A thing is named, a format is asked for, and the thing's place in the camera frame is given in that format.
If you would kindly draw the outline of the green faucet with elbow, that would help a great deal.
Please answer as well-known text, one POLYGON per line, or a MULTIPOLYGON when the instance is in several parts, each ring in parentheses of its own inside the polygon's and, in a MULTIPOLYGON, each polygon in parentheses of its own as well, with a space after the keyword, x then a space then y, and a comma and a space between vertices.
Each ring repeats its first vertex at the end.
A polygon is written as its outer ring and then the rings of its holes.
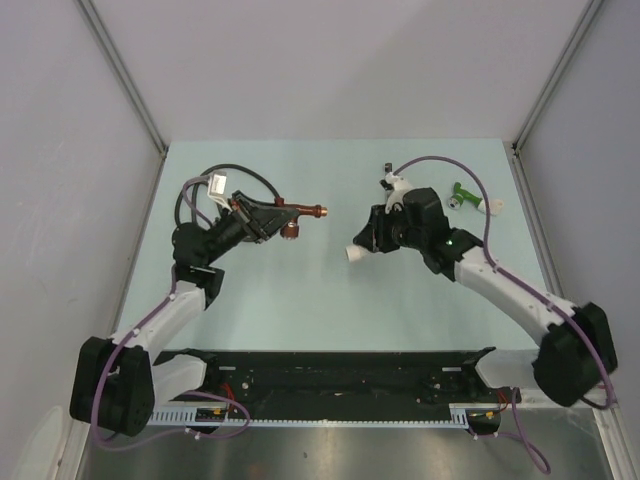
POLYGON ((483 214, 489 213, 491 216, 499 215, 505 205, 501 199, 485 201, 480 196, 463 188, 460 182, 455 182, 452 187, 452 195, 446 201, 446 205, 452 210, 459 210, 465 203, 469 203, 477 211, 483 214))

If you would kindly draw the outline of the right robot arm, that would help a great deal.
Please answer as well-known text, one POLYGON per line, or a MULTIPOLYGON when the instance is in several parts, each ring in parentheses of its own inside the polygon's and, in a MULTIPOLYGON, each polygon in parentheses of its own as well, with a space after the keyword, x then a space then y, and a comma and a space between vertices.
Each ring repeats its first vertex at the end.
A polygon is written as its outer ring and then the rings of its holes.
POLYGON ((389 194, 371 207, 364 228, 346 248, 349 261, 401 248, 420 253, 426 267, 484 297, 538 346, 533 379, 554 403, 570 407, 608 382, 618 367, 605 311, 541 292, 490 260, 485 243, 449 224, 431 188, 389 194))

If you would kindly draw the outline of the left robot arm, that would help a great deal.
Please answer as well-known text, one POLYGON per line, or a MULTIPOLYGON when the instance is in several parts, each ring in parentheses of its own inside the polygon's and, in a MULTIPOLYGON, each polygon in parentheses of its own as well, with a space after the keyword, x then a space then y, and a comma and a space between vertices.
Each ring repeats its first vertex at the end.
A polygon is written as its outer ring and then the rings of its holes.
POLYGON ((167 295, 145 317, 108 338, 91 337, 81 346, 71 392, 72 419, 93 429, 138 435, 155 408, 190 391, 214 397, 221 376, 205 361, 178 354, 158 363, 169 341, 217 299, 225 273, 214 262, 239 244, 262 243, 305 214, 321 208, 254 200, 240 191, 226 200, 219 219, 202 226, 183 222, 172 233, 173 265, 167 295))

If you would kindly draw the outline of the dark red brass faucet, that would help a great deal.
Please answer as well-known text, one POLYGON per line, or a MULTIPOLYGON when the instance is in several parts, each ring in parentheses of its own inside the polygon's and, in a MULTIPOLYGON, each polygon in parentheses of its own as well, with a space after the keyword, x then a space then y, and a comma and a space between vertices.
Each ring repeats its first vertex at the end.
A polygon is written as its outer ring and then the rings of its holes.
POLYGON ((286 203, 282 197, 275 198, 275 205, 296 210, 296 215, 280 229, 280 236, 286 240, 295 240, 299 237, 300 217, 323 218, 328 215, 328 208, 325 206, 286 203))

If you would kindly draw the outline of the white plastic elbow fitting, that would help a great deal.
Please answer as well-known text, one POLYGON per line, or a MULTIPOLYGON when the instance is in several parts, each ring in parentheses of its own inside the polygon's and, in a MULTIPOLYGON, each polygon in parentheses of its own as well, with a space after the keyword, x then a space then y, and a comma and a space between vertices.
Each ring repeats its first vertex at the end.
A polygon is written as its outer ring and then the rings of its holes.
POLYGON ((345 254, 350 263, 364 259, 369 255, 369 251, 359 245, 350 244, 345 247, 345 254))

